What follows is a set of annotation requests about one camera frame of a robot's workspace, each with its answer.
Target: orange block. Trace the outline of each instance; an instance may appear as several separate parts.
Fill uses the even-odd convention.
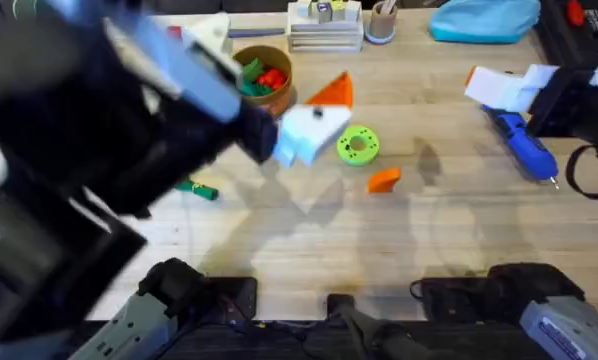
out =
[[[369,193],[391,192],[392,187],[401,179],[401,170],[398,168],[378,172],[368,180]]]
[[[352,109],[352,81],[343,72],[328,86],[306,101],[306,105],[345,105]]]

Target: red object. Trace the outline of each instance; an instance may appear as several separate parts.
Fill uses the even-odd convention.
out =
[[[168,26],[166,31],[172,37],[181,40],[181,26]]]
[[[277,69],[270,69],[270,70],[268,70],[268,74],[270,74],[270,76],[273,76],[275,78],[279,78],[279,77],[283,76],[283,74],[281,73],[281,71],[279,71]]]
[[[566,5],[566,15],[568,21],[574,26],[583,25],[583,8],[577,0],[568,0]]]

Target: green ring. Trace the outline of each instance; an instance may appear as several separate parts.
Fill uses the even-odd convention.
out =
[[[365,147],[362,150],[354,150],[350,143],[353,138],[363,141]],[[371,163],[379,154],[379,138],[365,126],[350,126],[337,140],[337,152],[346,164],[363,166]]]

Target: wooden table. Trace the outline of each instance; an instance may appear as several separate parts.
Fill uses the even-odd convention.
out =
[[[260,319],[321,319],[328,293],[354,294],[361,310],[419,319],[408,285],[422,276],[483,273],[506,262],[559,267],[598,309],[598,202],[526,180],[477,104],[463,96],[470,68],[524,72],[542,61],[533,35],[516,45],[434,42],[433,10],[399,12],[386,46],[358,54],[292,54],[299,101],[342,71],[354,84],[353,124],[372,128],[379,158],[353,168],[329,149],[311,168],[256,166],[237,148],[195,175],[220,200],[172,192],[151,221],[129,222],[150,246],[91,314],[108,318],[158,261],[179,257],[212,275],[259,280]],[[192,24],[203,16],[163,17]],[[234,15],[233,26],[285,26],[285,14]],[[285,38],[238,40],[286,48]],[[561,170],[577,140],[545,140]],[[400,167],[394,193],[369,195],[368,177]],[[584,158],[581,182],[598,190],[598,162]]]

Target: blue cloth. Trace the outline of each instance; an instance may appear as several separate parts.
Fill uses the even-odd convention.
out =
[[[437,41],[516,43],[539,20],[539,0],[450,0],[430,19]]]

